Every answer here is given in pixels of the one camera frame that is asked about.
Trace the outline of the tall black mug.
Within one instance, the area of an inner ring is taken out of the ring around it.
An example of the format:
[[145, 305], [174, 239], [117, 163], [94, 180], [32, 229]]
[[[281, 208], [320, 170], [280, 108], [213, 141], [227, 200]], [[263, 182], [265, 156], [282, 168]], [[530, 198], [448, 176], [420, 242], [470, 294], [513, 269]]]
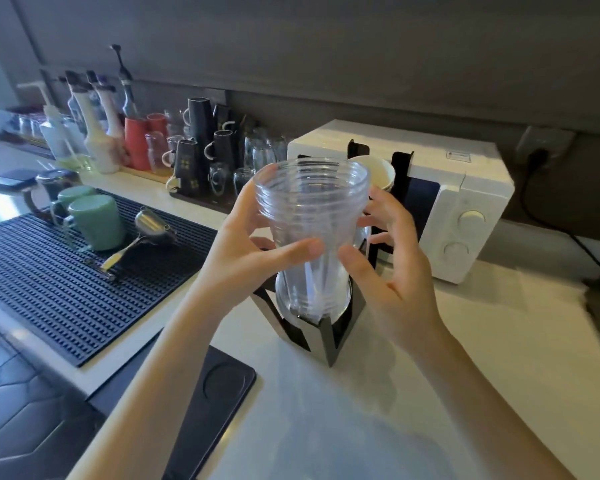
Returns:
[[182, 113], [182, 118], [184, 124], [189, 127], [191, 136], [202, 147], [213, 140], [216, 123], [210, 99], [206, 97], [188, 98], [187, 108]]

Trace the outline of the small green mug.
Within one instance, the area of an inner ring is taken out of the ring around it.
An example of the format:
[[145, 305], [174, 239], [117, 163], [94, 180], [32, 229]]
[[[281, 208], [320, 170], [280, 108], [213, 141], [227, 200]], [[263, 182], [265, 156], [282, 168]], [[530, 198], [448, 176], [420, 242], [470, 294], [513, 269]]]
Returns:
[[95, 194], [97, 194], [96, 188], [90, 185], [77, 185], [63, 189], [58, 193], [56, 200], [50, 204], [51, 222], [59, 226], [61, 221], [69, 215], [69, 206], [72, 202]]

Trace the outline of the person's left hand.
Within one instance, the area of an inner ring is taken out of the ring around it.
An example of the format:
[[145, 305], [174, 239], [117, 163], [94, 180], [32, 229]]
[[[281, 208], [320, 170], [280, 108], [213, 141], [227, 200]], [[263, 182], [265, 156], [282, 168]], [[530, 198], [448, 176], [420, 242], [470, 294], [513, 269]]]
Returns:
[[218, 230], [186, 296], [193, 311], [223, 317], [264, 283], [260, 281], [260, 238], [265, 237], [253, 233], [269, 227], [269, 221], [260, 213], [256, 189], [252, 178]]

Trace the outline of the steel funnel strainer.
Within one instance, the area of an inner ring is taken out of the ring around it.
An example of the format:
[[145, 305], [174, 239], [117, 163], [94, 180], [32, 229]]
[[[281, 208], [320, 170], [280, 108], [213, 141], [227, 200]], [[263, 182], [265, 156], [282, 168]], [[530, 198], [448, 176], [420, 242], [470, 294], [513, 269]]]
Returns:
[[126, 245], [126, 247], [115, 252], [107, 258], [99, 267], [99, 272], [108, 273], [125, 256], [125, 254], [142, 242], [152, 245], [171, 245], [177, 240], [176, 230], [154, 210], [142, 207], [134, 218], [134, 224], [137, 231], [136, 238]]

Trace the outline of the black serving tray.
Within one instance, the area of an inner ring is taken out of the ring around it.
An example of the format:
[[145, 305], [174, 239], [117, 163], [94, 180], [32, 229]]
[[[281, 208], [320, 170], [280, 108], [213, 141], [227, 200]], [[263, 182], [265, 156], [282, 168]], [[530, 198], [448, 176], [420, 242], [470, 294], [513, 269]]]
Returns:
[[224, 193], [224, 195], [221, 196], [217, 196], [213, 193], [202, 196], [191, 196], [188, 194], [183, 194], [179, 191], [168, 193], [169, 196], [174, 199], [198, 205], [200, 207], [214, 210], [216, 212], [221, 212], [225, 215], [228, 215], [232, 211], [237, 198], [234, 192], [232, 191]]

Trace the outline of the person's right forearm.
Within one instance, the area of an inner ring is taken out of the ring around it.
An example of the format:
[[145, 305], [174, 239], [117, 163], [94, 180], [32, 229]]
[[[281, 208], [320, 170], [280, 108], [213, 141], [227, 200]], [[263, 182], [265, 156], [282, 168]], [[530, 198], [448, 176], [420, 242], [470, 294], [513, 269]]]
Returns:
[[418, 332], [409, 354], [489, 480], [576, 480], [444, 325]]

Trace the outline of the black metal cup holder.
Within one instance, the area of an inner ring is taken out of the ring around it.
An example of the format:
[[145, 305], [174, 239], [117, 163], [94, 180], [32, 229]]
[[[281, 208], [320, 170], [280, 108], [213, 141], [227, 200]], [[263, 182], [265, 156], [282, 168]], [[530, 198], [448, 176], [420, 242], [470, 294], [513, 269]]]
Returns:
[[[371, 234], [371, 227], [357, 226], [352, 245], [375, 267], [379, 246], [368, 242]], [[349, 276], [349, 290], [344, 298], [347, 307], [344, 312], [336, 320], [321, 319], [316, 323], [293, 315], [283, 306], [280, 294], [283, 285], [281, 274], [282, 272], [272, 276], [257, 288], [252, 295], [254, 302], [281, 339], [304, 350], [329, 367], [333, 366], [366, 304], [360, 289]]]

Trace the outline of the wooden tray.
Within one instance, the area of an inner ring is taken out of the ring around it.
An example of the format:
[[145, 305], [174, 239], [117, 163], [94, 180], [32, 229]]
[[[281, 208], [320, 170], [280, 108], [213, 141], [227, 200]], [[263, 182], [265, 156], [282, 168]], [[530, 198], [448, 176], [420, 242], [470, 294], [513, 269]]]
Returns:
[[120, 172], [127, 174], [127, 175], [132, 175], [135, 177], [143, 178], [145, 180], [151, 180], [152, 182], [158, 182], [160, 184], [166, 184], [168, 179], [170, 179], [170, 177], [173, 176], [173, 173], [170, 171], [167, 171], [166, 175], [162, 175], [162, 174], [152, 173], [151, 171], [137, 170], [137, 169], [130, 168], [127, 166], [121, 166]]

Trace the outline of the person's right hand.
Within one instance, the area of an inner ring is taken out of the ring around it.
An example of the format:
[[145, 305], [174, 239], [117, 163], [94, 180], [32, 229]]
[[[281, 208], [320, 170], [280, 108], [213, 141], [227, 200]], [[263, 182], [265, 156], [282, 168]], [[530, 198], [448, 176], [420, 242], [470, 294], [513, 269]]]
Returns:
[[365, 215], [396, 219], [392, 229], [371, 235], [393, 247], [393, 274], [382, 298], [365, 298], [379, 329], [415, 361], [435, 352], [448, 331], [438, 310], [431, 266], [421, 250], [414, 220], [391, 193], [371, 187]]

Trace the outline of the black mug with square print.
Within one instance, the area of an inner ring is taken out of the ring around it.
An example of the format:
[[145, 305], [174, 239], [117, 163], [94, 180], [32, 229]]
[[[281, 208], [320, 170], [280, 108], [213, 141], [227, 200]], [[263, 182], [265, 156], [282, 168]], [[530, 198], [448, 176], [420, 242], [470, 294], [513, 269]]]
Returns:
[[200, 198], [205, 186], [201, 182], [200, 145], [195, 138], [181, 139], [176, 145], [173, 174], [166, 182], [170, 194]]

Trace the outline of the clear drinking glass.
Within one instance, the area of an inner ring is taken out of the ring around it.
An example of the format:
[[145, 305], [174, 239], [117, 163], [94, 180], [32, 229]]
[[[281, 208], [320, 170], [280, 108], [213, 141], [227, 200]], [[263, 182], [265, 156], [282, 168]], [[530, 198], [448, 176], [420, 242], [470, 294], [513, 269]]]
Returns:
[[162, 160], [165, 153], [170, 153], [166, 137], [160, 131], [149, 131], [144, 137], [151, 173], [161, 177], [172, 176], [173, 170], [169, 163], [165, 164]]

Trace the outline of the tall red cup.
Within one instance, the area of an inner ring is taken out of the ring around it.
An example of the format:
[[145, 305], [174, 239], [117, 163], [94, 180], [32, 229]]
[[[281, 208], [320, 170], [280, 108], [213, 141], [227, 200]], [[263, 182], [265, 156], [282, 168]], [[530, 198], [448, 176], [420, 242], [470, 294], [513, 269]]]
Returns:
[[144, 119], [125, 119], [125, 148], [128, 154], [125, 165], [139, 171], [150, 171], [148, 144], [145, 135], [150, 126]]

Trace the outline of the stack of clear plastic cups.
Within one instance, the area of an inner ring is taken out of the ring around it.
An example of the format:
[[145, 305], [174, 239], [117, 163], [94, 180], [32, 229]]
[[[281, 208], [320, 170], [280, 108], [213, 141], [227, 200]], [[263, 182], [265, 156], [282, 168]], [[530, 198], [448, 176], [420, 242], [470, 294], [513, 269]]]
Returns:
[[283, 306], [312, 322], [336, 320], [349, 290], [338, 250], [354, 243], [368, 202], [369, 170], [351, 160], [303, 157], [270, 164], [253, 180], [277, 247], [305, 239], [324, 245], [318, 258], [282, 272]]

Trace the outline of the grey wall socket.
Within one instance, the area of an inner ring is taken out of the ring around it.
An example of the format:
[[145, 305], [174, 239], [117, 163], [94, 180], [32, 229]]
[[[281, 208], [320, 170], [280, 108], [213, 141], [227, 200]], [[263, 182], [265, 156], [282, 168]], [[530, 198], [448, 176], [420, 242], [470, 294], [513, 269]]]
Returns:
[[570, 149], [576, 132], [561, 128], [528, 126], [516, 145], [514, 163], [522, 165], [535, 150], [548, 152], [549, 162], [557, 161]]

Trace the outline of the small clear glass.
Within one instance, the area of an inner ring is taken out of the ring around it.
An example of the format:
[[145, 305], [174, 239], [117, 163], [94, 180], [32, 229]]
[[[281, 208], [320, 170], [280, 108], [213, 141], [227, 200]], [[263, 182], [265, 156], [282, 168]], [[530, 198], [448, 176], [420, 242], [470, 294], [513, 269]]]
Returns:
[[233, 188], [235, 196], [238, 197], [244, 186], [252, 179], [255, 170], [250, 167], [238, 168], [233, 172]]
[[209, 167], [208, 179], [211, 192], [218, 198], [224, 196], [227, 181], [232, 176], [229, 165], [225, 162], [212, 162]]

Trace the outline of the white syrup bottle with pump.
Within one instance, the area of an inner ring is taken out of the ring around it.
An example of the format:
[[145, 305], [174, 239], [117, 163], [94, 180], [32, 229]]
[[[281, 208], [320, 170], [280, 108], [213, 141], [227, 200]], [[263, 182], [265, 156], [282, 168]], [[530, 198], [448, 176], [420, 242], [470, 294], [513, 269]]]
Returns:
[[106, 134], [96, 117], [89, 92], [83, 84], [78, 83], [73, 95], [80, 106], [87, 128], [84, 144], [94, 168], [101, 174], [110, 175], [119, 172], [120, 162], [116, 140]]

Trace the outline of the clear syrup bottle with pump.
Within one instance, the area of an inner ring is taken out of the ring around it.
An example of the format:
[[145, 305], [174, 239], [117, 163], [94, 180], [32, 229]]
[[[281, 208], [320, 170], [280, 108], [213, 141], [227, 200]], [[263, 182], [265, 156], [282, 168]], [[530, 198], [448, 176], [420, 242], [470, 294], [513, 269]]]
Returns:
[[46, 123], [41, 125], [41, 132], [47, 142], [56, 163], [72, 171], [86, 171], [88, 165], [86, 156], [75, 149], [74, 140], [67, 126], [64, 124], [64, 117], [59, 109], [52, 103], [44, 81], [36, 81], [42, 97], [45, 101], [43, 113]]

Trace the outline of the large green mug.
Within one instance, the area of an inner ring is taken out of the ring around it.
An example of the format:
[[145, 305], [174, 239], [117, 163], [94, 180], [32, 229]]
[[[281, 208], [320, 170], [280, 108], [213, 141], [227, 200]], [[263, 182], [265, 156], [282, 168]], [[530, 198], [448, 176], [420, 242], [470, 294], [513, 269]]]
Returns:
[[118, 249], [125, 241], [125, 228], [115, 199], [107, 194], [82, 196], [68, 207], [62, 230], [70, 246], [74, 246], [71, 229], [77, 229], [94, 251]]

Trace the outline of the person's left forearm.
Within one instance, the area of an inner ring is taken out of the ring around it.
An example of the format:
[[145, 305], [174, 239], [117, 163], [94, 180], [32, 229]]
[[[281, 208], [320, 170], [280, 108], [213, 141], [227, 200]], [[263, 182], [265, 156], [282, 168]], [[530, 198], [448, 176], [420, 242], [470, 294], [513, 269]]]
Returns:
[[186, 295], [66, 480], [161, 480], [211, 340], [243, 300]]

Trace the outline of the dark bottle with tall pump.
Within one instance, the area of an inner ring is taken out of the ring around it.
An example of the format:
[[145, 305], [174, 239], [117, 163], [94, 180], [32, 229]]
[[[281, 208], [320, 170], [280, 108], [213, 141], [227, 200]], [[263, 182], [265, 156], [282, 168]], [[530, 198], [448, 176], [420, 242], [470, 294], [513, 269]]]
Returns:
[[143, 117], [136, 105], [136, 99], [133, 93], [133, 77], [123, 63], [121, 57], [121, 46], [112, 44], [110, 49], [115, 51], [119, 63], [119, 80], [122, 85], [125, 101], [122, 106], [122, 113], [128, 119], [141, 120]]

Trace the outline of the black rubber drip mat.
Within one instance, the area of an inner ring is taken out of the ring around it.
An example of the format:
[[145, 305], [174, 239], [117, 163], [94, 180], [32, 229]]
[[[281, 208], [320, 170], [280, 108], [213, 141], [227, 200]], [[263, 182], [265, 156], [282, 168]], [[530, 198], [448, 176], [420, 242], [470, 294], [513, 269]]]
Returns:
[[140, 244], [111, 270], [106, 253], [75, 250], [64, 232], [32, 213], [0, 222], [0, 305], [80, 367], [196, 274], [216, 231], [154, 209], [173, 244]]

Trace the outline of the white microwave oven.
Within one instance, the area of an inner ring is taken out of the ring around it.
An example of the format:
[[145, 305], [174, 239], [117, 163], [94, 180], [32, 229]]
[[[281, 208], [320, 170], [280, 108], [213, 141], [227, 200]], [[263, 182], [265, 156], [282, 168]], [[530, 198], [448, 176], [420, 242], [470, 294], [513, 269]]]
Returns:
[[460, 284], [500, 220], [514, 182], [494, 143], [332, 120], [289, 142], [288, 159], [370, 155], [395, 170], [433, 277]]

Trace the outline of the cream paper cup stack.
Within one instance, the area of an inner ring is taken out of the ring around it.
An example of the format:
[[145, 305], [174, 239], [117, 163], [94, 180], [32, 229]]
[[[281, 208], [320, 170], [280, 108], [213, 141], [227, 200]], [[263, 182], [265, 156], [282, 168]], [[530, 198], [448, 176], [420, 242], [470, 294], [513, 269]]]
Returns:
[[396, 171], [390, 161], [373, 155], [359, 155], [348, 159], [364, 166], [370, 175], [370, 183], [373, 186], [390, 192], [395, 183]]

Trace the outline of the group of clear glasses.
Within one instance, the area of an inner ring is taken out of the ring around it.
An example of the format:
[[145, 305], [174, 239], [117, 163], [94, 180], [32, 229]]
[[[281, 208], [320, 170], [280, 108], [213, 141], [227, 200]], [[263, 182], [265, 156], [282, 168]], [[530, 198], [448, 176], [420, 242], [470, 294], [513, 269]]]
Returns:
[[287, 160], [289, 138], [270, 128], [256, 127], [243, 137], [243, 167], [255, 172], [266, 165]]

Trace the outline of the black tamping mat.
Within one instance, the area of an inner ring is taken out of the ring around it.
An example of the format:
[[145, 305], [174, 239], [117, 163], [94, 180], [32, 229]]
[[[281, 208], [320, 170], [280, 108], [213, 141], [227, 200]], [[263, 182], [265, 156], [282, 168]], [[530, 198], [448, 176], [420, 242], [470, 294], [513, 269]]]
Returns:
[[[87, 401], [108, 416], [149, 354], [158, 335], [136, 352]], [[209, 346], [190, 405], [162, 480], [198, 480], [211, 453], [256, 382], [254, 368]]]

